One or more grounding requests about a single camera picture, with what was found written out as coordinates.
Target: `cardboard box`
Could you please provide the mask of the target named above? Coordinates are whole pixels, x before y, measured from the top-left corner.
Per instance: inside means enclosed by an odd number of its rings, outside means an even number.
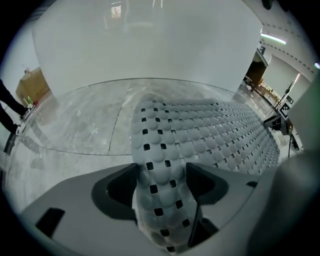
[[[20,79],[15,93],[26,107],[30,103],[28,97],[33,102],[37,102],[47,91],[49,91],[49,87],[40,67],[38,67]]]

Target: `cable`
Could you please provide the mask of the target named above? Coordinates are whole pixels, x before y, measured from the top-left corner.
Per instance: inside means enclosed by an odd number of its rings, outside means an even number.
[[[290,158],[290,146],[291,146],[291,137],[292,137],[293,128],[294,128],[294,126],[291,125],[291,133],[290,133],[290,140],[289,140],[288,158]]]

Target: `gray textured pad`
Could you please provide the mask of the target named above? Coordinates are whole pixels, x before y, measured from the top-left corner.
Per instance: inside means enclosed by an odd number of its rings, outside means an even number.
[[[187,249],[197,204],[187,187],[187,162],[259,174],[277,165],[270,131],[246,104],[213,99],[165,100],[144,95],[131,124],[131,150],[140,167],[140,220],[169,252]]]

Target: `black pants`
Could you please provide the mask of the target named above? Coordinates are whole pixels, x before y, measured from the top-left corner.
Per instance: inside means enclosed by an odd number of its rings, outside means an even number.
[[[28,110],[26,107],[18,103],[15,98],[10,94],[7,88],[4,86],[2,80],[0,80],[0,101],[7,104],[14,112],[17,112],[20,116],[24,115]],[[11,133],[15,133],[17,125],[14,124],[10,116],[6,113],[0,104],[0,122]]]

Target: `marble floor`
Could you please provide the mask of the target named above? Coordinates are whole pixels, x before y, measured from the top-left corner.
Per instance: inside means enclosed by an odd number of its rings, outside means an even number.
[[[270,105],[241,85],[236,93],[171,79],[127,79],[50,95],[34,112],[25,133],[5,159],[5,191],[19,213],[57,183],[100,169],[132,163],[130,127],[144,94],[167,99],[209,99],[248,104],[265,119]],[[274,132],[282,151],[289,136]]]

